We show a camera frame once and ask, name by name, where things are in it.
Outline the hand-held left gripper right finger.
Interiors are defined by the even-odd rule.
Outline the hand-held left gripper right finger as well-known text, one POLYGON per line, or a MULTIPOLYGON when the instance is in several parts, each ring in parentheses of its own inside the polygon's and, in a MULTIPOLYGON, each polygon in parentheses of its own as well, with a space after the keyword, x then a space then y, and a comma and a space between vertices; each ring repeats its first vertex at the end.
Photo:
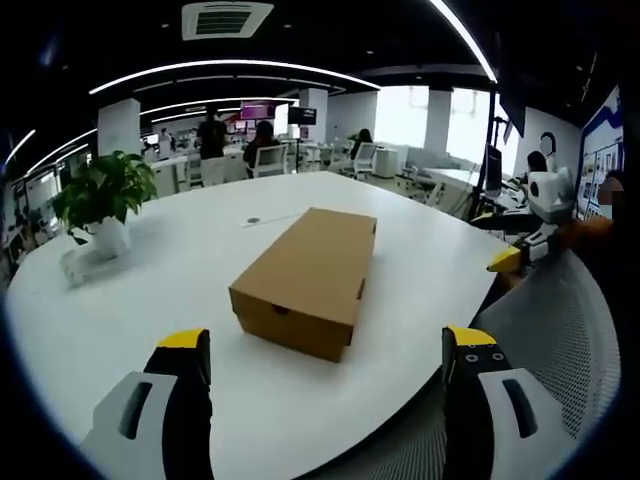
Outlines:
POLYGON ((442 329, 445 479, 549 479, 565 461, 562 405, 482 330, 442 329))

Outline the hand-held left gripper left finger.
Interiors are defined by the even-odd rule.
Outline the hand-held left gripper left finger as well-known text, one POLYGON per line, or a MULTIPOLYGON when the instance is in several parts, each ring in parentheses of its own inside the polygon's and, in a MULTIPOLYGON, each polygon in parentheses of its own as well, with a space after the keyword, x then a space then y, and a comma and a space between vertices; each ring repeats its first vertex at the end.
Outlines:
POLYGON ((210 332, 162 340, 97 404, 81 451, 105 479, 211 479, 210 332))

